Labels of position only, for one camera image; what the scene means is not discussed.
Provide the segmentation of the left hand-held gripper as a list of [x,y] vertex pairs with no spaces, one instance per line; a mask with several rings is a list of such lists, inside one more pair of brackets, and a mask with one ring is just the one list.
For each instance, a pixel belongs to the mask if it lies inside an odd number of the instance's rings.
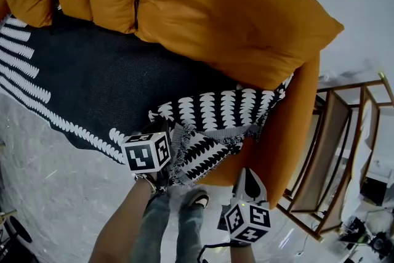
[[123,157],[136,175],[156,173],[153,181],[159,192],[169,186],[169,166],[172,159],[169,123],[159,119],[145,126],[140,132],[127,136],[121,144]]

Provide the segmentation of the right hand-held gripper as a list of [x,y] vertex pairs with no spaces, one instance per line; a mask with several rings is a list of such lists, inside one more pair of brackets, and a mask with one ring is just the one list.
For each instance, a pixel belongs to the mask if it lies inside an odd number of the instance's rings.
[[[232,203],[224,215],[230,240],[255,243],[271,229],[270,210],[265,207],[267,190],[252,169],[242,168],[232,194],[239,200]],[[247,201],[264,204],[259,206]]]

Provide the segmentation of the orange sofa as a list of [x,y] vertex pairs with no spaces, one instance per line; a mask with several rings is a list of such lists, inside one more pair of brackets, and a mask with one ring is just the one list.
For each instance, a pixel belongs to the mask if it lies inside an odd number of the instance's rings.
[[[95,26],[104,30],[122,35],[133,35],[139,38],[137,36],[138,6],[139,0],[136,0],[135,32],[131,34],[124,34],[97,26],[93,22],[93,17],[91,21],[84,21],[91,22]],[[54,0],[53,20],[50,26],[54,24],[56,10],[62,11],[58,0]],[[9,15],[14,16],[9,9],[7,1],[0,0],[0,21],[3,21]],[[272,206],[276,206],[296,168],[306,140],[307,129],[312,118],[313,104],[318,84],[319,65],[320,54],[297,68],[288,78],[286,78],[290,81],[286,89],[286,95],[284,99],[279,101],[269,112],[260,135],[258,137],[245,137],[243,146],[239,153],[228,155],[217,167],[211,169],[204,177],[200,178],[196,182],[221,186],[233,185],[241,168],[249,167],[258,176],[260,176],[265,184],[268,191],[269,203]],[[233,80],[239,85],[246,86],[248,89],[265,90],[241,83],[235,79]]]

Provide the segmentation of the black white patterned throw blanket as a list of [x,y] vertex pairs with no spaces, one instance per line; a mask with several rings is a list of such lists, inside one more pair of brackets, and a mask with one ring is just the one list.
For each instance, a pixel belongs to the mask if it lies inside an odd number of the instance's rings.
[[100,151],[119,164],[131,161],[121,151],[127,136],[166,119],[174,149],[172,184],[196,182],[239,153],[245,137],[258,137],[289,83],[248,89],[159,44],[60,10],[44,28],[11,15],[0,22],[0,92],[75,147]]

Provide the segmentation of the wide orange sofa cushion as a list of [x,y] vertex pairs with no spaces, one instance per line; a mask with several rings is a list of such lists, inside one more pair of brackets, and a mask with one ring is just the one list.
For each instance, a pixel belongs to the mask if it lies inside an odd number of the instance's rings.
[[137,36],[272,90],[344,26],[317,0],[139,0]]

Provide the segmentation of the person's left forearm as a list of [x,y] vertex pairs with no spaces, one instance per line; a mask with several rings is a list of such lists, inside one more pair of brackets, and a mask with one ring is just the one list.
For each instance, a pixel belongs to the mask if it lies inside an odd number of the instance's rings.
[[155,192],[156,173],[138,175],[124,201],[98,235],[89,263],[130,263],[143,214]]

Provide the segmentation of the person's right forearm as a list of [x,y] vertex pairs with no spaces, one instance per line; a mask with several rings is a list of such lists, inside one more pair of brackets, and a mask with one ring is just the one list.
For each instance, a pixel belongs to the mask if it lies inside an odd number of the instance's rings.
[[232,240],[230,242],[231,263],[256,263],[252,246]]

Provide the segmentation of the person's right shoe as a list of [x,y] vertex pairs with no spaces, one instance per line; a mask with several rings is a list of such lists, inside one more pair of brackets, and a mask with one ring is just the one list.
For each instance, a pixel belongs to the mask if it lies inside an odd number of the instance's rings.
[[209,195],[203,189],[189,191],[182,201],[181,209],[190,208],[193,206],[200,206],[203,209],[209,204]]

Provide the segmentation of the person's right leg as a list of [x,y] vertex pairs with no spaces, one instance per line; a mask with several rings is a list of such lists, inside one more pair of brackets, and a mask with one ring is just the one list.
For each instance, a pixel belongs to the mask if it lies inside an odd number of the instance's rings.
[[204,208],[200,204],[180,209],[175,263],[198,263],[197,258],[202,249],[200,230],[203,219]]

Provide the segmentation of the wooden shelf rack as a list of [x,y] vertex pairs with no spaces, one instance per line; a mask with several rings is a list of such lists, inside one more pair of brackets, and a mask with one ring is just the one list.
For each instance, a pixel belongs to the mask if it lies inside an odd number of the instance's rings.
[[394,107],[394,93],[384,72],[379,79],[316,92],[302,164],[284,191],[287,207],[277,208],[308,236],[323,235],[342,225],[348,185],[362,185],[372,159],[380,109]]

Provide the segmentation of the black round stool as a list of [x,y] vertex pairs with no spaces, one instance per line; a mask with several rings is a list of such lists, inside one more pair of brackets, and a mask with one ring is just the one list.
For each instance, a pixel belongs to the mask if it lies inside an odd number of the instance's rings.
[[32,238],[24,226],[14,217],[9,217],[10,226],[12,227],[11,238],[20,237],[27,243],[32,243]]

